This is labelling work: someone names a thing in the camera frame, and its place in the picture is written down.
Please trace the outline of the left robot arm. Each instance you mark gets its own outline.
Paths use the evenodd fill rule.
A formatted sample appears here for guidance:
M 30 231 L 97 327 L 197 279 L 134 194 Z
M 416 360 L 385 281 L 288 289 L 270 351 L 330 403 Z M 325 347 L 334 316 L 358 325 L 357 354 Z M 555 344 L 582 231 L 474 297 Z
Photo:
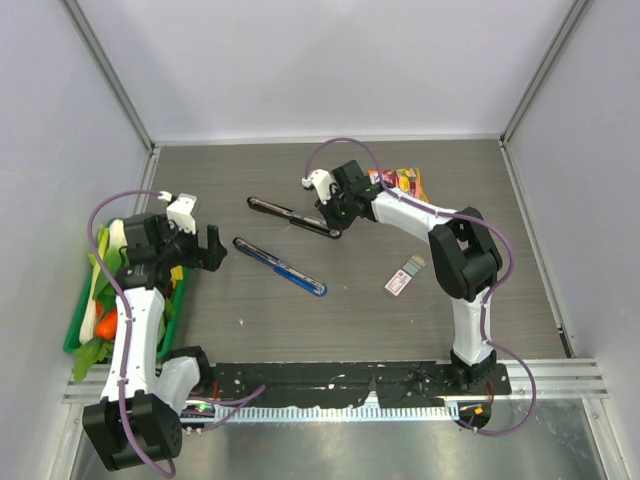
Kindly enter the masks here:
M 164 325 L 173 291 L 175 267 L 216 271 L 227 255 L 216 226 L 207 243 L 184 231 L 164 214 L 139 214 L 111 224 L 120 262 L 117 282 L 117 332 L 111 372 L 98 403 L 85 407 L 83 428 L 109 471 L 151 462 L 173 461 L 182 448 L 180 413 L 188 397 L 213 389 L 214 375 L 199 346 L 157 358 L 158 331 Z

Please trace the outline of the small staple box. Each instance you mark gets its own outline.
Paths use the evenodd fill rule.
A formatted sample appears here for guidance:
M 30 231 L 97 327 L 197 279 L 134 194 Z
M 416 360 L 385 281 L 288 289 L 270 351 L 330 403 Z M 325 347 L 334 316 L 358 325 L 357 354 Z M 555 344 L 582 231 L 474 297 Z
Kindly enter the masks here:
M 398 297 L 416 274 L 424 268 L 425 264 L 426 261 L 422 256 L 412 255 L 387 281 L 384 286 L 385 291 L 394 297 Z

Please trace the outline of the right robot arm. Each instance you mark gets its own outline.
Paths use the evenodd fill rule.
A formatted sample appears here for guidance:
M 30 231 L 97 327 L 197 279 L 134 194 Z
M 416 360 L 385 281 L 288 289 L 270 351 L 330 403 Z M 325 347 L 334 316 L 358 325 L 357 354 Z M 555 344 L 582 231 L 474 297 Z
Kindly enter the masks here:
M 503 262 L 481 214 L 471 207 L 442 209 L 382 179 L 374 182 L 354 160 L 330 172 L 316 169 L 301 183 L 316 192 L 316 207 L 331 229 L 344 231 L 366 218 L 427 243 L 436 280 L 452 301 L 453 386 L 465 395 L 483 388 L 496 365 L 489 344 L 490 292 Z

